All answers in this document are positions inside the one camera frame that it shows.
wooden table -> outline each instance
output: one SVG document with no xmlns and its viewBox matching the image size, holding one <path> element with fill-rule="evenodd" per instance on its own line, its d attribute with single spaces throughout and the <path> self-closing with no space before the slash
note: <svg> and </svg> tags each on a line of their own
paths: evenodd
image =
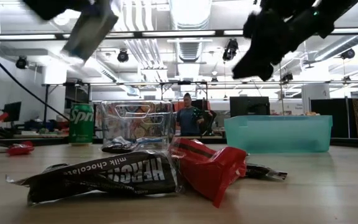
<svg viewBox="0 0 358 224">
<path fill-rule="evenodd" d="M 323 154 L 253 154 L 250 162 L 289 173 L 284 182 L 242 179 L 226 191 L 220 209 L 198 194 L 106 198 L 83 195 L 27 207 L 28 189 L 5 183 L 62 162 L 109 156 L 99 146 L 38 147 L 30 156 L 0 154 L 0 223 L 358 223 L 358 149 Z"/>
</svg>

box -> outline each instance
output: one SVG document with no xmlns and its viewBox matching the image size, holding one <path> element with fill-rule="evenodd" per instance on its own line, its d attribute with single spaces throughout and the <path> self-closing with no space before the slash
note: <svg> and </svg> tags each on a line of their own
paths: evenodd
<svg viewBox="0 0 358 224">
<path fill-rule="evenodd" d="M 332 116 L 236 116 L 224 120 L 227 145 L 248 153 L 327 152 Z"/>
<path fill-rule="evenodd" d="M 172 127 L 173 106 L 167 101 L 103 101 L 101 102 L 103 143 L 118 137 L 126 141 L 151 141 L 144 149 L 167 149 Z"/>
</svg>

small red item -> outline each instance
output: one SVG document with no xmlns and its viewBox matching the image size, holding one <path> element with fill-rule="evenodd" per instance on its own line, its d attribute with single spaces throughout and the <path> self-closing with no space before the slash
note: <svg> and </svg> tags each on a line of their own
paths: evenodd
<svg viewBox="0 0 358 224">
<path fill-rule="evenodd" d="M 246 175 L 247 153 L 235 147 L 215 151 L 198 141 L 175 138 L 169 151 L 179 160 L 180 174 L 217 208 L 227 187 Z"/>
<path fill-rule="evenodd" d="M 30 141 L 25 141 L 22 142 L 21 144 L 13 144 L 9 146 L 9 148 L 6 150 L 6 152 L 10 156 L 28 155 L 32 151 L 34 151 L 34 146 Z"/>
</svg>

person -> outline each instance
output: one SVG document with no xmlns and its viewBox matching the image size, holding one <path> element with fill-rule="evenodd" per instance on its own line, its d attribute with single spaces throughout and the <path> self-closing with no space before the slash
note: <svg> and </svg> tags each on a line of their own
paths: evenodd
<svg viewBox="0 0 358 224">
<path fill-rule="evenodd" d="M 202 116 L 193 119 L 195 107 L 191 105 L 191 96 L 186 93 L 183 97 L 185 107 L 177 113 L 177 122 L 180 126 L 181 136 L 197 136 L 200 135 L 199 124 L 204 122 Z"/>
</svg>

sprite can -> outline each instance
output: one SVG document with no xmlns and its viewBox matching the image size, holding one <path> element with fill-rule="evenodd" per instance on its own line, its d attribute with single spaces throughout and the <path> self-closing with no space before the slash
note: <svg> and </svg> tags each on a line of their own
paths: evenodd
<svg viewBox="0 0 358 224">
<path fill-rule="evenodd" d="M 91 144 L 93 140 L 93 107 L 86 103 L 75 103 L 70 111 L 70 144 Z"/>
</svg>

